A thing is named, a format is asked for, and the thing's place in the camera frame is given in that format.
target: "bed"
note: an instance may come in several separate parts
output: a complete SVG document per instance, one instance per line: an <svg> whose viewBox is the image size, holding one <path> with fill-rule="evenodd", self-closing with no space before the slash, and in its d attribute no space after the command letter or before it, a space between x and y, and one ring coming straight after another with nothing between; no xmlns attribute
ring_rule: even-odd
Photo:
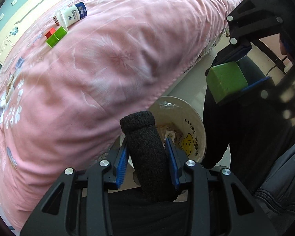
<svg viewBox="0 0 295 236"><path fill-rule="evenodd" d="M50 48L54 12L88 15ZM218 42L240 0L62 0L0 71L0 205L21 230L67 167L107 155L122 117L148 109Z"/></svg>

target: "red block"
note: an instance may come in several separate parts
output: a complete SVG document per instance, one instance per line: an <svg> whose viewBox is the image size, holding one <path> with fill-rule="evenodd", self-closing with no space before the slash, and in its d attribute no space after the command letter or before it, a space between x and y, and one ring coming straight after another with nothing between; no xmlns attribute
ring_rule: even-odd
<svg viewBox="0 0 295 236"><path fill-rule="evenodd" d="M54 32L56 32L56 30L52 27L49 30L49 32L47 34L45 34L46 38L48 39L49 37L51 37Z"/></svg>

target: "black pants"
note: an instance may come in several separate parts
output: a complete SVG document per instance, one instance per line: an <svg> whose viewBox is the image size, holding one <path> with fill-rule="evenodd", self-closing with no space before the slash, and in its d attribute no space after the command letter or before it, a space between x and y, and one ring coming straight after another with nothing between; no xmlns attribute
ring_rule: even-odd
<svg viewBox="0 0 295 236"><path fill-rule="evenodd" d="M238 61L238 65L249 85L264 78L249 57ZM262 99L249 106L238 101L218 106L207 89L203 123L207 151L202 165L212 168L230 145L230 169L252 194L261 186L273 163L295 144L295 126Z"/></svg>

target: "gray fabric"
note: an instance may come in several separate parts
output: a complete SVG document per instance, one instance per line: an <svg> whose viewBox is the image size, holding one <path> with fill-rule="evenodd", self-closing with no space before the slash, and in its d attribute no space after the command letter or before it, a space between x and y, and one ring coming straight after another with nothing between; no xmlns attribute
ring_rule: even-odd
<svg viewBox="0 0 295 236"><path fill-rule="evenodd" d="M295 219L295 145L277 159L254 197L282 235Z"/></svg>

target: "cream headboard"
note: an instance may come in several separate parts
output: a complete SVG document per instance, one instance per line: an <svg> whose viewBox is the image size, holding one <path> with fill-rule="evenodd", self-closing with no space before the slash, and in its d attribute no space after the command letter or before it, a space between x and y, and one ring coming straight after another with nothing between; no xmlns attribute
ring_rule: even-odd
<svg viewBox="0 0 295 236"><path fill-rule="evenodd" d="M28 0L9 19L0 31L0 64L8 56L12 47L16 44L21 35L40 17L45 11L61 0ZM14 28L18 28L16 35L10 34Z"/></svg>

